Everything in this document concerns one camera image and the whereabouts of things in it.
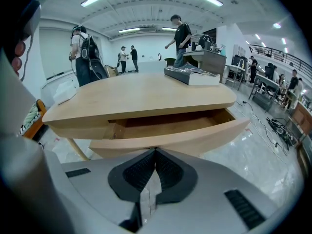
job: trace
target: glossy floor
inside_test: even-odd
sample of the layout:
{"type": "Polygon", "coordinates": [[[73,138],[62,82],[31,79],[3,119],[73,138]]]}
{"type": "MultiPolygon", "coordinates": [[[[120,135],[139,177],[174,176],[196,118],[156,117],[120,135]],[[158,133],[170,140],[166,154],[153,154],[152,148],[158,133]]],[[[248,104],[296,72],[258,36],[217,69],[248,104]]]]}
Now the glossy floor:
{"type": "MultiPolygon", "coordinates": [[[[255,115],[267,126],[271,141],[282,145],[283,142],[271,131],[266,121],[267,117],[272,118],[271,115],[264,113],[264,110],[252,100],[248,100],[245,94],[237,90],[233,91],[237,94],[237,102],[243,105],[242,101],[247,101],[251,104],[255,115]]],[[[287,155],[281,147],[274,148],[266,136],[264,126],[252,115],[250,105],[240,106],[235,103],[229,109],[237,118],[244,117],[243,114],[249,117],[251,123],[232,142],[209,151],[200,158],[227,166],[268,195],[278,207],[282,206],[303,186],[294,148],[289,152],[285,151],[287,155]]],[[[50,129],[40,141],[46,150],[51,150],[58,155],[61,163],[81,161],[67,140],[56,136],[50,129]]],[[[90,140],[77,139],[76,141],[88,157],[100,158],[88,148],[90,140]]],[[[155,196],[159,192],[161,192],[160,181],[157,173],[154,173],[141,194],[143,222],[147,222],[155,211],[155,196]]]]}

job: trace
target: black pants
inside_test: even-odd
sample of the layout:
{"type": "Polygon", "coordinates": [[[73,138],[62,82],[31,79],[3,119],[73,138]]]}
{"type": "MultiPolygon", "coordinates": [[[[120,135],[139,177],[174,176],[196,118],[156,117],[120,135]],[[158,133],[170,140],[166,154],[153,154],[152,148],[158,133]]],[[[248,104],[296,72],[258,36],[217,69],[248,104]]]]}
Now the black pants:
{"type": "Polygon", "coordinates": [[[90,70],[89,62],[85,61],[81,57],[76,59],[76,73],[79,87],[98,80],[96,74],[90,70]]]}
{"type": "Polygon", "coordinates": [[[133,64],[135,65],[136,71],[138,71],[138,66],[137,66],[137,60],[132,60],[133,64]]]}
{"type": "Polygon", "coordinates": [[[256,72],[251,71],[251,73],[250,73],[250,83],[254,83],[254,78],[255,78],[256,74],[257,74],[256,72]]]}
{"type": "Polygon", "coordinates": [[[121,63],[122,72],[125,73],[126,72],[126,62],[124,60],[121,60],[120,63],[121,63]]]}

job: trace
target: black backpack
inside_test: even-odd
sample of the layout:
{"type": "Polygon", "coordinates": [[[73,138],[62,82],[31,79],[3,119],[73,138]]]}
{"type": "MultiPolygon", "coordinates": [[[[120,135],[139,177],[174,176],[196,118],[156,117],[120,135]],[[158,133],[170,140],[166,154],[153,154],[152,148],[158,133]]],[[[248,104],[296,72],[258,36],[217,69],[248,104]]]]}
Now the black backpack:
{"type": "Polygon", "coordinates": [[[93,40],[92,36],[84,37],[81,34],[77,34],[83,39],[83,43],[81,45],[81,53],[80,56],[83,60],[96,60],[99,59],[98,46],[93,40]]]}

